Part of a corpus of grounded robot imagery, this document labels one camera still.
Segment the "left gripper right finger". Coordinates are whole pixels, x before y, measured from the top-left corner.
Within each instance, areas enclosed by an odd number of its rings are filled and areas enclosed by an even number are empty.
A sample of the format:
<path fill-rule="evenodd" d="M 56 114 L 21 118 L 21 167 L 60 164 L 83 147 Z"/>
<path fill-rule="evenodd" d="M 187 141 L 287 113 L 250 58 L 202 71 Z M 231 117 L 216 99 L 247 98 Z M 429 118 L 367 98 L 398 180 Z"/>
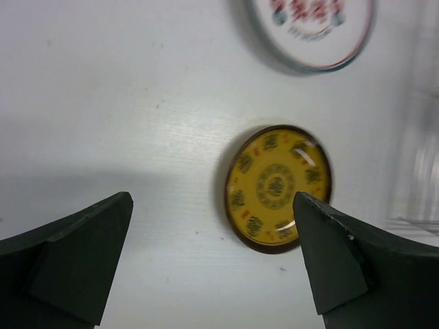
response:
<path fill-rule="evenodd" d="M 437 328 L 438 248 L 298 192 L 294 218 L 326 328 Z"/>

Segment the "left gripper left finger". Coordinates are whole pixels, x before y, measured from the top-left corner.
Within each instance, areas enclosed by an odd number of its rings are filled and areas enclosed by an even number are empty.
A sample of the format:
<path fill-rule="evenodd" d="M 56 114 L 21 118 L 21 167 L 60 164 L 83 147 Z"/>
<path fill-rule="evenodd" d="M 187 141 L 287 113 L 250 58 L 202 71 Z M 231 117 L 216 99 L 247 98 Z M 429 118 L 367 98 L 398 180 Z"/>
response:
<path fill-rule="evenodd" d="M 2 328 L 101 324 L 134 202 L 119 192 L 1 241 Z"/>

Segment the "yellow patterned plate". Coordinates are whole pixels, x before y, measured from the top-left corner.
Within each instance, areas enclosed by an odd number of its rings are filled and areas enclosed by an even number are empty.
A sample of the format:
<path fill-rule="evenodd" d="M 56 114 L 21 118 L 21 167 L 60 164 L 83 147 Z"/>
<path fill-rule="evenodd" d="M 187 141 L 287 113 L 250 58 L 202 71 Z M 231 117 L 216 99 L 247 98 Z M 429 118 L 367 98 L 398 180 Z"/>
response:
<path fill-rule="evenodd" d="M 298 192 L 330 203 L 333 171 L 323 144 L 294 125 L 272 125 L 234 154 L 223 190 L 224 210 L 238 239 L 263 254 L 299 246 L 293 200 Z"/>

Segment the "white plate red characters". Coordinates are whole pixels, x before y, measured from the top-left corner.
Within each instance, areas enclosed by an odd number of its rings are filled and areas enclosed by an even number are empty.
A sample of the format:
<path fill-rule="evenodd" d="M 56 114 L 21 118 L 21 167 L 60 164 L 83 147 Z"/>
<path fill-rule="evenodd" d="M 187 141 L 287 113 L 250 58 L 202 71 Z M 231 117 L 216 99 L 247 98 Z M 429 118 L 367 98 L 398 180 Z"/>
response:
<path fill-rule="evenodd" d="M 242 1 L 249 28 L 280 64 L 305 75 L 339 71 L 364 50 L 377 2 Z"/>

